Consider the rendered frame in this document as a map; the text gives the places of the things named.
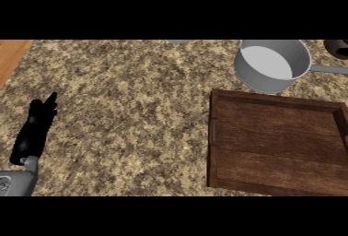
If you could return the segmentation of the dark brown wooden tray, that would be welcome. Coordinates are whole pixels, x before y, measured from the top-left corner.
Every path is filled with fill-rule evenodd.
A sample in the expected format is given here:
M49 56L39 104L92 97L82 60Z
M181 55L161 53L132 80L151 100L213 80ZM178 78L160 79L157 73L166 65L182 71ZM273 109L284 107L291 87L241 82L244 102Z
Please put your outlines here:
M348 106L214 89L207 185L263 195L348 196Z

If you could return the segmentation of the dark round object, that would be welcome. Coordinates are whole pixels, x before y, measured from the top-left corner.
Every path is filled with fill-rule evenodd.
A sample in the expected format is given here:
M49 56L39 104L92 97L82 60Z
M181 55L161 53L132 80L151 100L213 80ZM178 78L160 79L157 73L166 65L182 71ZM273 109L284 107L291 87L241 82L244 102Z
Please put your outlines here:
M325 40L327 51L341 60L348 59L348 40Z

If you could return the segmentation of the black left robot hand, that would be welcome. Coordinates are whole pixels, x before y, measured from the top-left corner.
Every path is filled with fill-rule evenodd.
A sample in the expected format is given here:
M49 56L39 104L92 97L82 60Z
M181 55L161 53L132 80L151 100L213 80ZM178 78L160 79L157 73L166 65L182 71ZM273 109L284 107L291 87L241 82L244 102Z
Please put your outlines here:
M10 162L24 166L23 158L40 157L45 152L48 132L58 114L58 93L54 92L46 101L33 100L29 107L27 122L15 139Z

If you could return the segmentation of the grey metal pot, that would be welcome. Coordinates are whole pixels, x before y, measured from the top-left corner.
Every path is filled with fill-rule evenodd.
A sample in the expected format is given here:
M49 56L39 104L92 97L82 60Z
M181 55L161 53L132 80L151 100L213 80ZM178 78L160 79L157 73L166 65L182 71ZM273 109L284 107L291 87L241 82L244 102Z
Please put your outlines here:
M312 63L301 40L242 40L235 54L235 73L244 84L265 94L285 91L307 72L348 75L348 68Z

